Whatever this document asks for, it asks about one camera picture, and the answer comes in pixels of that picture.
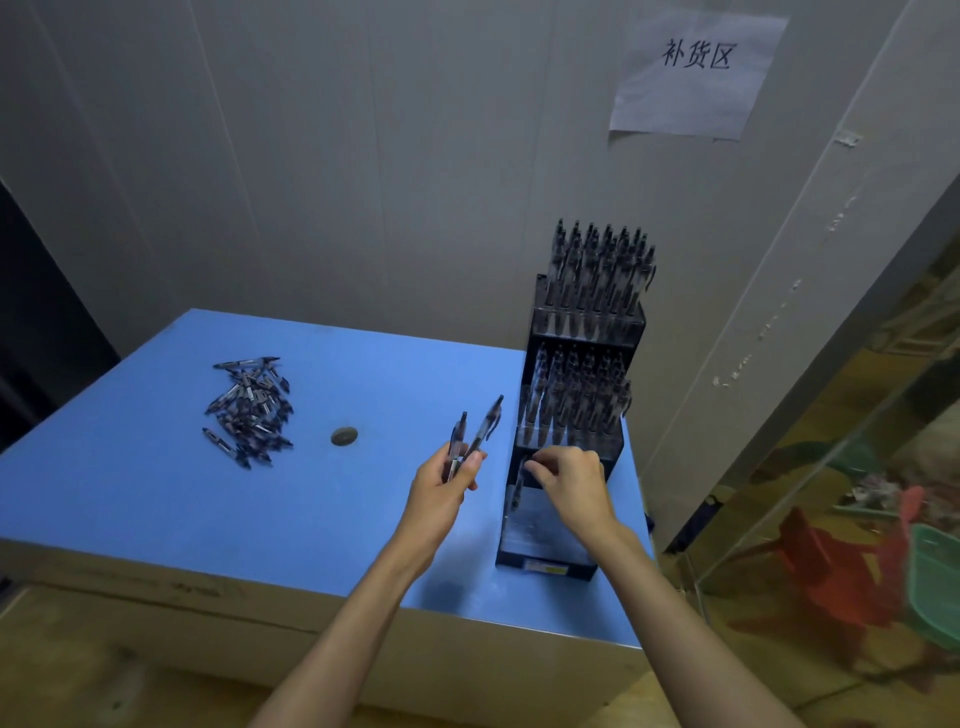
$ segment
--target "forearm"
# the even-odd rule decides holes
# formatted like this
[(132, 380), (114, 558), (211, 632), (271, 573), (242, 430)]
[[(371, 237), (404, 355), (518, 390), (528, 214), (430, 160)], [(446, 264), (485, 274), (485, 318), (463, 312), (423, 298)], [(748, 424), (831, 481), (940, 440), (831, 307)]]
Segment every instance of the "forearm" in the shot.
[(402, 549), (387, 545), (249, 728), (347, 725), (400, 600), (416, 576)]
[(589, 539), (684, 728), (780, 728), (800, 721), (737, 659), (620, 524)]

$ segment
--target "left hand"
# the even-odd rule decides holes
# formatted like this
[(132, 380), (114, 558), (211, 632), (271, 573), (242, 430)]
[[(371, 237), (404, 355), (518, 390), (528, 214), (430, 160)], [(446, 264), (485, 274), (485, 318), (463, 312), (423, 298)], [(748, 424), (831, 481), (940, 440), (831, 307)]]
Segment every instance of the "left hand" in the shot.
[(480, 450), (472, 453), (453, 479), (444, 483), (444, 462), (449, 443), (444, 443), (423, 465), (410, 485), (403, 516), (387, 549), (399, 555), (405, 565), (423, 574), (433, 563), (434, 554), (460, 512), (467, 489), (475, 491), (474, 481), (487, 457)]

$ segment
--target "blue tabletop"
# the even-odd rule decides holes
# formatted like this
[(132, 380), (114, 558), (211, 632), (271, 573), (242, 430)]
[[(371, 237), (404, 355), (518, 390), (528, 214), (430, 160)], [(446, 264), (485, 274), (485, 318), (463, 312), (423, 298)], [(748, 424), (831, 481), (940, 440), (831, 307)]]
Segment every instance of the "blue tabletop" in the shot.
[[(218, 361), (282, 357), (293, 450), (244, 471), (201, 433)], [(192, 310), (0, 456), (0, 538), (346, 595), (393, 533), (417, 466), (463, 410), (503, 422), (430, 570), (403, 606), (636, 645), (602, 572), (493, 563), (523, 352)], [(344, 448), (342, 426), (359, 430)], [(610, 479), (648, 551), (629, 439)]]

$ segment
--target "hand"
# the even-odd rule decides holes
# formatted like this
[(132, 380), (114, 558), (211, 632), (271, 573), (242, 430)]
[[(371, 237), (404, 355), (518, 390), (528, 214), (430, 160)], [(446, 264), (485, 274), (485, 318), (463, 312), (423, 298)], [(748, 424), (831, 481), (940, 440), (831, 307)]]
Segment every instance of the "hand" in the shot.
[[(434, 554), (457, 519), (464, 493), (477, 489), (473, 478), (487, 457), (481, 450), (472, 453), (453, 479), (444, 483), (444, 461), (448, 449), (449, 443), (444, 443), (417, 468), (403, 516), (388, 544), (388, 548), (398, 552), (404, 563), (414, 569), (414, 578), (430, 567)], [(467, 445), (463, 444), (463, 451), (466, 450)]]
[(544, 448), (523, 467), (543, 486), (561, 520), (588, 549), (597, 535), (617, 530), (620, 524), (596, 452)]

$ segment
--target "green basket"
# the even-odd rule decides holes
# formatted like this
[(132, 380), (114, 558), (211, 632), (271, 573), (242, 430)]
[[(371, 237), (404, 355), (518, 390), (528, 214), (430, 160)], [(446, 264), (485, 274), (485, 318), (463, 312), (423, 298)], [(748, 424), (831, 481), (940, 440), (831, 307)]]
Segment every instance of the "green basket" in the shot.
[(917, 523), (908, 559), (904, 621), (943, 649), (960, 651), (960, 539)]

